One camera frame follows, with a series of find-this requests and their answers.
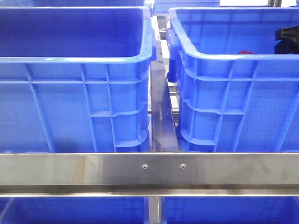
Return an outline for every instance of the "black object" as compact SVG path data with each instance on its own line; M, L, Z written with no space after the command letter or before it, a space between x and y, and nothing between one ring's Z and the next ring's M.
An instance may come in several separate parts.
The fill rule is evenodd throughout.
M275 54L299 54L299 26L281 28L276 31Z

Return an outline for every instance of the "crate rim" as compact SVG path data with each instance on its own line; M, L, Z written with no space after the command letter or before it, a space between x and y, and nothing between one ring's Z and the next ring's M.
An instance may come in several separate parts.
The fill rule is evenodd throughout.
M0 63L139 63L152 57L152 29L150 9L140 7L0 7L1 10L107 10L107 9L140 9L143 14L142 42L140 52L131 57L0 57Z
M299 61L299 55L275 55L275 54L259 54L259 55L229 55L229 54L205 54L197 51L193 43L190 41L187 33L185 32L180 20L177 16L177 10L202 10L202 11L228 11L228 10L235 10L235 11L248 11L248 10L259 10L263 11L271 11L271 10L280 10L280 11L292 11L297 10L299 13L299 8L269 8L269 7L226 7L226 8L219 8L219 7L175 7L169 9L170 21L171 25L176 34L178 34L178 38L181 42L182 48L184 49L185 53L191 57L201 59L201 60L219 60L219 61L233 61L233 60L244 60L244 61L252 61L252 60L296 60Z

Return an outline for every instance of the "red object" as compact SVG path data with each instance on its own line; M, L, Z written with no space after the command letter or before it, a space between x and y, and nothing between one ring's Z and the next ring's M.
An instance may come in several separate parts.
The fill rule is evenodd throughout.
M242 50L238 53L239 55L254 55L252 52L250 51L246 51L246 50Z

